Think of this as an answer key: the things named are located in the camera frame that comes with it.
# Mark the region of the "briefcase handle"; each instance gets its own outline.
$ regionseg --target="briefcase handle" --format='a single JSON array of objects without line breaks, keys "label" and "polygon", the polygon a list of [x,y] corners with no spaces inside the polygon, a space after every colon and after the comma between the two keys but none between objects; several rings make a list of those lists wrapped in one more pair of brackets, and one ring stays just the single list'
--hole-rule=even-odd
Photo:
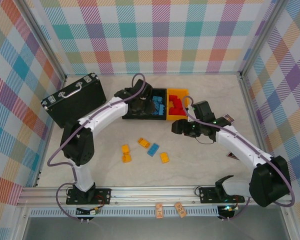
[{"label": "briefcase handle", "polygon": [[64,98],[64,99],[67,99],[67,98],[71,97],[72,95],[74,95],[74,94],[80,92],[80,90],[81,90],[81,88],[82,88],[82,82],[81,82],[81,81],[77,82],[75,86],[76,86],[76,87],[79,87],[79,89],[77,89],[77,90],[75,90],[75,91],[69,93],[69,94],[66,95],[66,96],[64,95],[65,92],[64,92],[64,91],[61,91],[61,92],[59,92],[58,97],[62,97],[62,98]]}]

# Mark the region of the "black mounting plate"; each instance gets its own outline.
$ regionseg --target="black mounting plate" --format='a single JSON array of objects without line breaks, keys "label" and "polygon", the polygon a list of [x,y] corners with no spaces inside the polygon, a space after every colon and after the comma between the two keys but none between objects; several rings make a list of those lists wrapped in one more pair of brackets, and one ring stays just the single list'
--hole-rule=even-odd
[{"label": "black mounting plate", "polygon": [[[110,188],[94,189],[94,196],[96,197],[97,195],[103,197],[104,205],[110,204],[110,199],[111,199],[111,189]],[[96,205],[96,206],[101,205],[102,202],[100,202],[100,198],[95,198],[95,197],[93,197],[92,200],[90,202],[88,202],[87,199],[78,195],[77,192],[71,188],[67,191],[67,198],[66,198],[65,204],[67,204],[67,205],[89,204],[89,205]]]},{"label": "black mounting plate", "polygon": [[[200,196],[200,203],[202,204],[220,204],[220,203],[236,204],[237,203],[236,196],[229,196],[229,198],[226,198],[224,201],[221,201],[214,187],[199,187],[199,196]],[[237,198],[238,198],[238,203],[245,202],[245,198],[243,196],[237,196]]]}]

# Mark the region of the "white floor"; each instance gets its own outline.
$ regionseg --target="white floor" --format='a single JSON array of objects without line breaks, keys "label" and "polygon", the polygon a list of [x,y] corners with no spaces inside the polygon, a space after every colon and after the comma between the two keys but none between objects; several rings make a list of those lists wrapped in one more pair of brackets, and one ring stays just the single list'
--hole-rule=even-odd
[{"label": "white floor", "polygon": [[[124,87],[131,86],[131,75],[99,76],[109,100]],[[67,84],[76,81],[69,78]],[[194,102],[207,100],[215,116],[229,114],[234,127],[256,143],[244,100],[235,75],[146,75],[154,88],[187,88]],[[248,169],[238,160],[227,157],[228,149],[214,143],[203,145],[194,138],[171,132],[172,121],[117,119],[95,139],[95,153],[89,162],[97,186],[187,186],[214,185],[227,175],[248,177]],[[47,160],[60,145],[63,130],[54,125],[47,148],[39,187],[58,187],[72,182],[69,166],[48,167]],[[154,157],[138,144],[139,138],[160,146]],[[206,136],[198,138],[210,143]],[[121,146],[128,144],[132,161],[122,162]],[[170,162],[162,164],[160,153],[167,152]],[[65,161],[59,153],[54,163]]]}]

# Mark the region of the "wooden tag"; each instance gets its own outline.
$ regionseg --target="wooden tag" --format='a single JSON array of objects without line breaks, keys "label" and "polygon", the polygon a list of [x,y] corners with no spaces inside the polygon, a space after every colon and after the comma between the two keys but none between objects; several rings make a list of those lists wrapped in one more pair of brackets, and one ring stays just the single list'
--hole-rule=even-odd
[{"label": "wooden tag", "polygon": [[155,215],[157,219],[163,219],[164,218],[164,211],[162,208],[162,203],[157,203],[155,205]]},{"label": "wooden tag", "polygon": [[180,202],[177,202],[174,205],[174,207],[177,210],[177,212],[178,212],[178,214],[180,215],[181,218],[183,218],[187,215],[186,210],[184,209],[184,207],[182,206],[182,204]]}]

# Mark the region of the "black briefcase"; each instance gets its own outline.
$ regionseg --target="black briefcase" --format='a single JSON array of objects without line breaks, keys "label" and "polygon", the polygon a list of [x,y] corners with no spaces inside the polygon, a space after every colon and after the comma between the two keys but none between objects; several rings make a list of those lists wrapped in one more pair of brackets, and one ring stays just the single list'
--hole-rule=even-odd
[{"label": "black briefcase", "polygon": [[41,101],[41,105],[60,128],[69,119],[78,120],[107,101],[101,82],[90,73]]}]

